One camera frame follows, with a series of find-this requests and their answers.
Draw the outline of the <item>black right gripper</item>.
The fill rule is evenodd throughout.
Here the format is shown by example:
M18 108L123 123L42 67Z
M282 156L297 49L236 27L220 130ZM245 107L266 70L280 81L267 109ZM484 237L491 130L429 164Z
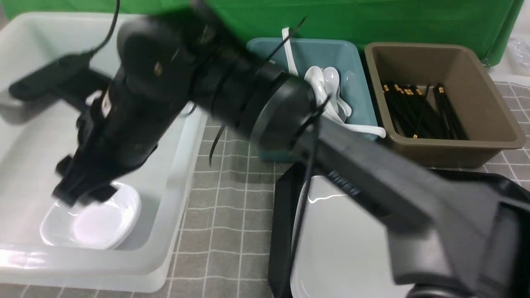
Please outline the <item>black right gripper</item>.
M159 62L121 67L108 90L92 104L68 95L90 86L92 56L62 56L8 87L8 94L21 104L37 104L54 95L81 112L77 151L55 167L61 180L52 191L54 198L70 207L107 202L117 192L112 181L146 162L183 108L172 89L173 71Z

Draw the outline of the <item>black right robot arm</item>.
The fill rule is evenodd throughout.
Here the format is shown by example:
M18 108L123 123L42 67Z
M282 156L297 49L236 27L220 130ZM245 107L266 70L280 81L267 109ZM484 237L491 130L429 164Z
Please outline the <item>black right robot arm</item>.
M246 50L202 0L121 25L120 68L81 112L78 147L53 196L104 202L138 170L187 103L263 149L291 149L386 228L409 298L528 298L529 202L487 183L447 180L322 116L307 81Z

